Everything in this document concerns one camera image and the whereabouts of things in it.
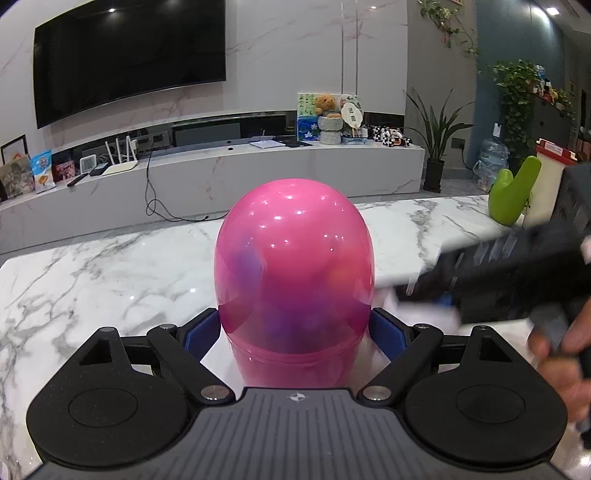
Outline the person right hand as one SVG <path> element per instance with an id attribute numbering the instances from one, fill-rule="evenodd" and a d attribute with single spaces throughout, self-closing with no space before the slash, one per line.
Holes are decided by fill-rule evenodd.
<path id="1" fill-rule="evenodd" d="M 534 328 L 528 348 L 538 372 L 564 401 L 570 422 L 589 420 L 590 378 L 583 372 L 580 354 L 590 347 L 590 300 L 567 330 L 556 306 L 537 307 L 529 320 Z"/>

